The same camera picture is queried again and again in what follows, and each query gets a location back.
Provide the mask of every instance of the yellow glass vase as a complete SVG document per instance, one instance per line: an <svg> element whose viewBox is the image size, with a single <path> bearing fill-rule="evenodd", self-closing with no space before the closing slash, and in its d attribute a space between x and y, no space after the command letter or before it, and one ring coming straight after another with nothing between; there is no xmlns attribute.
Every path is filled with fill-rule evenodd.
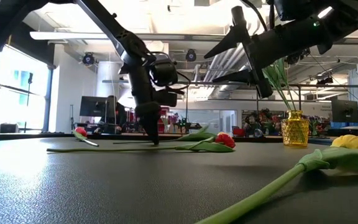
<svg viewBox="0 0 358 224"><path fill-rule="evenodd" d="M309 120L302 119L302 111L287 111L288 119L281 122L284 146L307 146Z"/></svg>

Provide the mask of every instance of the person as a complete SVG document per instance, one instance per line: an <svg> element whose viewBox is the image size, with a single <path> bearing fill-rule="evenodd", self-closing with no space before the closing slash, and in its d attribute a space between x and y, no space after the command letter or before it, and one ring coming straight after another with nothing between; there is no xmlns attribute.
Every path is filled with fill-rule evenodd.
<svg viewBox="0 0 358 224"><path fill-rule="evenodd" d="M115 96L108 96L107 102L109 103L108 111L116 111L116 115L114 117L114 113L108 112L108 117L105 119L104 116L100 119L99 124L104 124L105 120L109 124L116 124L116 130L123 133L125 132L125 125L127 122L127 113L125 111L125 107L117 102L117 98Z"/></svg>

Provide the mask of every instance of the ceiling light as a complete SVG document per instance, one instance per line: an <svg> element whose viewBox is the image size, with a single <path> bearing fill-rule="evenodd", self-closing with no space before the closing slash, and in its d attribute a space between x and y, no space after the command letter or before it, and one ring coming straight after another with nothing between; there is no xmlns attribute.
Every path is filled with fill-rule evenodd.
<svg viewBox="0 0 358 224"><path fill-rule="evenodd" d="M331 6L328 6L326 9L324 9L323 11L321 11L319 14L318 14L318 17L321 19L323 18L324 16L326 16L333 8Z"/></svg>

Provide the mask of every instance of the desk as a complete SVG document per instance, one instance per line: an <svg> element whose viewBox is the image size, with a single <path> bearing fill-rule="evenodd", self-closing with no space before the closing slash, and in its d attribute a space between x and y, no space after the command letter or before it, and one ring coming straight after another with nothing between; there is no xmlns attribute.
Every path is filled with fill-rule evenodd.
<svg viewBox="0 0 358 224"><path fill-rule="evenodd" d="M238 142L227 154L45 151L72 147L90 146L75 138L0 141L0 223L194 223L326 146ZM236 223L358 223L358 175L333 174L301 175Z"/></svg>

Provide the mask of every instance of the ceiling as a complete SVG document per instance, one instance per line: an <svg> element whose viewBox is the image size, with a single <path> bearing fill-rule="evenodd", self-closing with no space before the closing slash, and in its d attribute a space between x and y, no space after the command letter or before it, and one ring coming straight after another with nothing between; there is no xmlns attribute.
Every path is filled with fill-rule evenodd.
<svg viewBox="0 0 358 224"><path fill-rule="evenodd" d="M231 23L231 8L234 6L243 7L250 34L263 31L263 28L258 26L255 13L239 0L221 0L210 6L195 6L197 0L99 1L111 14L117 14L117 21L123 27L138 34L224 35ZM263 4L260 8L262 17L267 17L268 11L269 7ZM30 14L25 22L38 31L101 33L99 27L74 4L47 4ZM358 30L349 37L358 39ZM190 78L193 76L191 71L196 64L204 67L211 64L211 60L203 59L203 54L217 44L214 41L164 42L169 44L170 56L178 61L178 69L187 72ZM108 59L114 52L114 47L109 40L69 40L67 44L80 54L95 52L101 60ZM196 50L197 61L185 62L185 53L188 49ZM307 57L300 61L299 65L292 65L289 68L288 76L292 83L316 82L313 79L318 78L318 74L323 72L316 60L321 62L326 70L335 68L339 75L347 74L347 71L355 68L358 62L358 44L334 45L324 55L319 55L316 47L313 47L311 54L314 58ZM244 61L240 60L236 68L241 67L239 63Z"/></svg>

